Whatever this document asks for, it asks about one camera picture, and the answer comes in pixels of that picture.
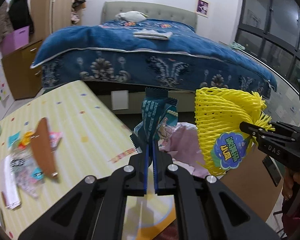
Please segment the grey quilted jacket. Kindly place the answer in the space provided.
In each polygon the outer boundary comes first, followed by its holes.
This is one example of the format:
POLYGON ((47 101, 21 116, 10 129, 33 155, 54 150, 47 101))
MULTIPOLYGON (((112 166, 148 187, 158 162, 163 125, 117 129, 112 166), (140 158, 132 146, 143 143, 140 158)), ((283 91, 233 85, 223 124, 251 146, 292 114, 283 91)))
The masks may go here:
POLYGON ((0 44, 5 36, 14 31, 7 9, 8 3, 5 1, 0 7, 0 44))

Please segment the blue floral blanket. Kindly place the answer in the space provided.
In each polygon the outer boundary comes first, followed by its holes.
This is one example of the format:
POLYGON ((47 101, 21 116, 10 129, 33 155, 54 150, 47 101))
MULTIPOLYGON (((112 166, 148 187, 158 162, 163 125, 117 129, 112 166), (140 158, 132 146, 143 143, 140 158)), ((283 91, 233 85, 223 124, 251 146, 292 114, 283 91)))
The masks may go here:
POLYGON ((41 67, 42 85, 76 80, 115 82, 194 91, 202 87, 258 92, 270 98, 275 76, 227 46, 197 35, 181 22, 149 19, 71 26, 52 33, 31 68, 41 67), (136 38, 138 30, 172 32, 169 40, 136 38))

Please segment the brown leather case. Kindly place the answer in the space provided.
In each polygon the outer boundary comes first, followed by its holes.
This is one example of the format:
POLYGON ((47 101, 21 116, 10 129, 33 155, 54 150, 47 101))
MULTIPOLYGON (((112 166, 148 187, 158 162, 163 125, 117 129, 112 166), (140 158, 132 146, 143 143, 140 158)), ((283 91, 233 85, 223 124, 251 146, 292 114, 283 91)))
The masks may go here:
POLYGON ((58 172, 54 152, 50 144, 47 118, 42 118, 38 122, 36 131, 31 137, 30 146, 32 155, 43 174, 50 179, 57 179, 58 172))

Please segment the wooden wardrobe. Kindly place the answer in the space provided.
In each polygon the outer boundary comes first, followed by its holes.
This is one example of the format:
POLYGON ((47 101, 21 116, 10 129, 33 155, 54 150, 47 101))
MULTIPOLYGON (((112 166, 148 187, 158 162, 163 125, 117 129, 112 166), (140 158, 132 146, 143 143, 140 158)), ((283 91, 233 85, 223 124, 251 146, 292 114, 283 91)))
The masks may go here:
POLYGON ((30 0, 29 8, 34 26, 30 35, 33 42, 44 40, 59 29, 80 25, 86 0, 30 0))

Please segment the cardboard sheet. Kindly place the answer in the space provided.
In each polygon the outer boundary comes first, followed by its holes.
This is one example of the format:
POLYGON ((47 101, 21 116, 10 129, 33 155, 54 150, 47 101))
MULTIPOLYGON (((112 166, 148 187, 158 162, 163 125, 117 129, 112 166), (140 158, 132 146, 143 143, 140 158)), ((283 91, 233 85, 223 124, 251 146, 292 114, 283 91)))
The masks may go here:
POLYGON ((221 182, 264 221, 272 213, 283 186, 280 174, 279 184, 274 184, 263 164, 265 157, 254 145, 237 169, 221 177, 221 182))

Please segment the white pillow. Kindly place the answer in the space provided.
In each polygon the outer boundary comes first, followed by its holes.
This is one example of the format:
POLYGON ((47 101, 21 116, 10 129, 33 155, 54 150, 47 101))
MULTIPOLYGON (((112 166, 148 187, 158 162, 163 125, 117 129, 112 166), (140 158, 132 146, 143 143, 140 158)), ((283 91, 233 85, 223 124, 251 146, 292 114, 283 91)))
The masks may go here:
POLYGON ((115 15, 117 21, 142 22, 148 18, 146 14, 139 11, 120 12, 115 15))

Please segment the yellow foam fruit net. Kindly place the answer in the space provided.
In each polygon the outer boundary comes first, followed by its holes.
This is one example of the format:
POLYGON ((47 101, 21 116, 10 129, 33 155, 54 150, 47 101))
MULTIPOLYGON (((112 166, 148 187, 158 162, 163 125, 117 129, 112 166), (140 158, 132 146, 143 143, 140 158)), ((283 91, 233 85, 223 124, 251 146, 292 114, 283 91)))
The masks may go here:
POLYGON ((242 122, 274 131, 271 117, 264 114, 266 102, 258 92, 227 88, 196 91, 195 119, 199 148, 208 172, 222 176, 239 167, 256 137, 240 130, 242 122))

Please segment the mango snack bag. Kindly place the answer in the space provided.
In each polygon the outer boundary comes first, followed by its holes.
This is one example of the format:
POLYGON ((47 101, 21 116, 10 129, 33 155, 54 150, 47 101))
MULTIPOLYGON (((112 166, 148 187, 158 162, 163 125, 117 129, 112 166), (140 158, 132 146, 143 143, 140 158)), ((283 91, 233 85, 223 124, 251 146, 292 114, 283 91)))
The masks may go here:
MULTIPOLYGON (((8 138, 8 142, 10 146, 8 148, 9 154, 12 155, 14 153, 25 152, 27 150, 31 150, 30 142, 31 137, 34 134, 33 131, 28 131, 24 134, 18 132, 17 134, 8 138)), ((57 148, 59 142, 61 141, 63 134, 61 132, 49 132, 50 136, 50 144, 53 152, 57 148)))

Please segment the dark framed window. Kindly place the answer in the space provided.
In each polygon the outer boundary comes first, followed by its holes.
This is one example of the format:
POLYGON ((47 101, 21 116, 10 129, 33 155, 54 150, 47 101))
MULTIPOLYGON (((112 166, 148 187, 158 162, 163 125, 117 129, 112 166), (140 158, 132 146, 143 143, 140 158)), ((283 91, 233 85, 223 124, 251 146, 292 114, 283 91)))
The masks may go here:
POLYGON ((299 87, 300 7, 296 1, 242 0, 235 41, 299 87))

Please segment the teal snack wrapper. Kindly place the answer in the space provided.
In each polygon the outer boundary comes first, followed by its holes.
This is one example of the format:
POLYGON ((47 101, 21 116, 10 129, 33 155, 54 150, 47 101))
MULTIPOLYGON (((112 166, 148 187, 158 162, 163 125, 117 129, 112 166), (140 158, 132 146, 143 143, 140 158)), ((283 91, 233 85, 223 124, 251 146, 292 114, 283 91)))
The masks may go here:
POLYGON ((152 140, 165 138, 161 128, 172 129, 177 125, 178 100, 168 96, 168 90, 147 87, 141 104, 141 122, 133 129, 130 139, 138 153, 146 150, 152 140))

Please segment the yellow striped tablecloth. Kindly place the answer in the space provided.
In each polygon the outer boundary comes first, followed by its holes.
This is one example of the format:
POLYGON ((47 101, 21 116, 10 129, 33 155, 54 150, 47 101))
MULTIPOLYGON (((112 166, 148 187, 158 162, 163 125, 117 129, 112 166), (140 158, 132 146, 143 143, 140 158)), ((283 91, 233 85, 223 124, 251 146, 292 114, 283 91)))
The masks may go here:
POLYGON ((9 210, 2 198, 0 208, 6 234, 17 239, 23 230, 88 175, 103 178, 128 164, 136 154, 127 128, 81 81, 56 88, 23 105, 2 119, 0 126, 0 168, 9 154, 8 138, 35 130, 47 118, 62 139, 55 151, 58 180, 46 179, 38 198, 20 191, 21 205, 9 210))

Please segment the black hanging coat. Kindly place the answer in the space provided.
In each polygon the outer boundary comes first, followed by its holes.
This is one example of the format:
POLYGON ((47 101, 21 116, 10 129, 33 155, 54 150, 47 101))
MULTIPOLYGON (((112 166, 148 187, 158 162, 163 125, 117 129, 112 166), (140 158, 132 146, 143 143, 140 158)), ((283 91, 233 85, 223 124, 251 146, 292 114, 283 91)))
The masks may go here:
POLYGON ((34 24, 30 14, 28 0, 12 0, 8 15, 14 30, 29 27, 29 34, 34 33, 34 24))

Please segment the brown drawer cabinet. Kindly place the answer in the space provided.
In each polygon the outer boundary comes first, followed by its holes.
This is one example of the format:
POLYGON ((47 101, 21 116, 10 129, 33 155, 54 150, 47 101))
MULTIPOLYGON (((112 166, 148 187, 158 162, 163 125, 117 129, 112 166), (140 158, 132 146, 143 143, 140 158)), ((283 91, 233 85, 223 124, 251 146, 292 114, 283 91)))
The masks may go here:
POLYGON ((34 98, 42 88, 41 67, 30 68, 42 42, 32 42, 2 58, 6 80, 14 100, 34 98))

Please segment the white stocking package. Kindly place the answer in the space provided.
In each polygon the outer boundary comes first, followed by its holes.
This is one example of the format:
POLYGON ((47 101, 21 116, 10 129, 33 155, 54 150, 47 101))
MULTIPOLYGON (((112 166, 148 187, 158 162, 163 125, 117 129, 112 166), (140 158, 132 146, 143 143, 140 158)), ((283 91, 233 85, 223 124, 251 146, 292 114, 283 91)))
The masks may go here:
POLYGON ((0 164, 0 192, 4 205, 13 210, 21 205, 15 175, 10 166, 11 155, 6 156, 0 164))

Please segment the grey upholstered bed frame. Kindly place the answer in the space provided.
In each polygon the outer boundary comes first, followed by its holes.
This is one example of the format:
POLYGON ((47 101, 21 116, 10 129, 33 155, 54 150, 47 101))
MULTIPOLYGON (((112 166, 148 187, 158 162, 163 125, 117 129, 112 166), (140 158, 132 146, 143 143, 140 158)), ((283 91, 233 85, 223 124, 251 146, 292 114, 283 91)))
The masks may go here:
MULTIPOLYGON (((104 23, 114 20, 115 15, 118 13, 131 10, 143 12, 149 16, 149 18, 183 22, 194 29, 197 28, 198 16, 194 12, 168 5, 131 1, 104 2, 100 22, 104 23)), ((98 95, 99 99, 101 99, 108 108, 112 109, 115 114, 140 113, 136 104, 141 101, 141 96, 144 94, 146 87, 145 85, 119 83, 118 85, 106 85, 105 87, 114 91, 129 91, 129 107, 127 109, 115 109, 112 107, 110 91, 107 91, 105 95, 98 95)))

